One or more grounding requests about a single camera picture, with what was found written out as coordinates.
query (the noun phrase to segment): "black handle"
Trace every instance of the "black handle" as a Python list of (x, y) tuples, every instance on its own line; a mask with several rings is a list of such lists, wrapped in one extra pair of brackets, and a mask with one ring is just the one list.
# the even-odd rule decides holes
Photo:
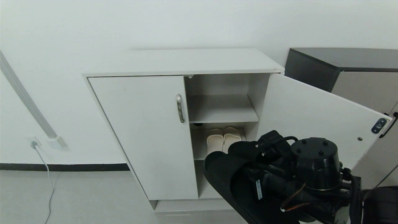
[(392, 124), (391, 124), (390, 127), (387, 129), (387, 131), (386, 131), (384, 134), (380, 135), (379, 138), (384, 138), (384, 136), (386, 136), (386, 134), (390, 131), (390, 129), (391, 129), (391, 128), (393, 127), (393, 125), (395, 124), (395, 122), (398, 120), (398, 112), (394, 112), (392, 115), (395, 117), (395, 120), (392, 122)]

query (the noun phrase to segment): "shoe cabinet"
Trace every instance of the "shoe cabinet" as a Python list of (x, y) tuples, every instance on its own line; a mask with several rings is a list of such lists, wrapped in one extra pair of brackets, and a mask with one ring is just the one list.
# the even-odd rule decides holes
[(176, 212), (232, 209), (201, 169), (213, 128), (324, 137), (352, 168), (391, 121), (283, 73), (257, 49), (176, 49), (126, 51), (83, 77), (154, 211)]

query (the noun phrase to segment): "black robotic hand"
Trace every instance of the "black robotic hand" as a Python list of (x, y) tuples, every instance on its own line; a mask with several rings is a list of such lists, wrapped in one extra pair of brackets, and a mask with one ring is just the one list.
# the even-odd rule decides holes
[(361, 179), (343, 169), (337, 146), (324, 138), (299, 141), (271, 131), (232, 144), (228, 154), (209, 154), (203, 172), (249, 224), (361, 222)]

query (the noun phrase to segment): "slipper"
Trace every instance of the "slipper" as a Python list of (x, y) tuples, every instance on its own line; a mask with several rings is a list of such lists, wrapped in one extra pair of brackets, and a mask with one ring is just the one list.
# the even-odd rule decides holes
[(207, 154), (214, 151), (222, 151), (223, 144), (224, 137), (222, 135), (222, 130), (218, 128), (211, 130), (207, 137)]
[(224, 146), (222, 151), (225, 153), (228, 153), (229, 147), (237, 142), (237, 141), (242, 141), (242, 138), (240, 137), (240, 133), (236, 128), (233, 127), (228, 127), (224, 129)]

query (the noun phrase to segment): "cabinet door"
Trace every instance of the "cabinet door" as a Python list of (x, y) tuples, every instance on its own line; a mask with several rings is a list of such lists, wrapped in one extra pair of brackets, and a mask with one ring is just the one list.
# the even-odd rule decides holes
[(197, 199), (183, 76), (99, 77), (89, 82), (148, 199)]
[[(398, 112), (398, 105), (390, 116)], [(398, 123), (388, 133), (378, 139), (373, 147), (362, 157), (352, 173), (362, 177), (362, 188), (370, 189), (378, 185), (398, 163)], [(395, 169), (379, 186), (398, 185), (398, 169)]]
[(332, 93), (271, 74), (257, 137), (277, 130), (282, 136), (298, 139), (326, 138), (337, 145), (344, 167), (352, 169), (383, 132), (371, 132), (380, 118), (387, 119), (387, 123), (391, 120)]

